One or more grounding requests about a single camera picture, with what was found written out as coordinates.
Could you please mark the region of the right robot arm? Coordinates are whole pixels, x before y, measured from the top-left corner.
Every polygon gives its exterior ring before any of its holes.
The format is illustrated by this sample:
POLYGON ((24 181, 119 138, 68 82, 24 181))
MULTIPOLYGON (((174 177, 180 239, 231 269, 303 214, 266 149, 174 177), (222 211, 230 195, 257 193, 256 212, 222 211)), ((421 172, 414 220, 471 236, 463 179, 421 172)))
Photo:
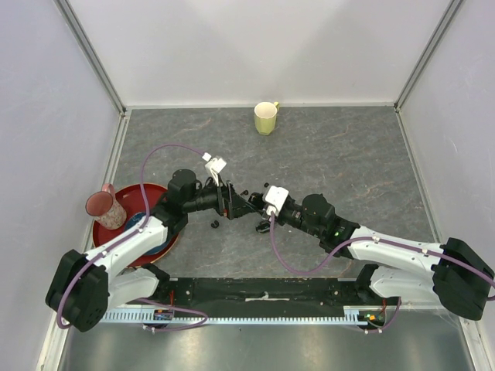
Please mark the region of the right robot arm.
POLYGON ((265 218, 319 238, 321 248, 332 255, 343 253, 353 259, 369 260, 432 279, 432 290, 452 313, 479 320, 494 272, 464 241, 450 237, 446 243, 419 243, 388 237, 342 219, 321 194, 306 196, 298 205, 287 196, 280 206, 268 196, 252 194, 249 199, 265 218))

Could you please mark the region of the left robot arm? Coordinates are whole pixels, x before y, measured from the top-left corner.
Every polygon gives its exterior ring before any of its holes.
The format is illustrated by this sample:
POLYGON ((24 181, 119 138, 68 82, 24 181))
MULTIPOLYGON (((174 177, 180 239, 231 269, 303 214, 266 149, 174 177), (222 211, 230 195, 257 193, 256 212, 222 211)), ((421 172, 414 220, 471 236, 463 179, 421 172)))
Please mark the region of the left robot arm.
POLYGON ((147 298, 161 304, 169 297, 166 273, 144 264, 131 274, 121 272, 141 255, 177 236, 190 213, 214 210, 229 220, 258 212, 254 197, 237 194, 230 182, 208 178, 201 183, 189 169, 173 173, 167 190, 132 228, 86 254, 75 250, 60 259, 46 295, 61 329, 93 328, 114 306, 147 298))

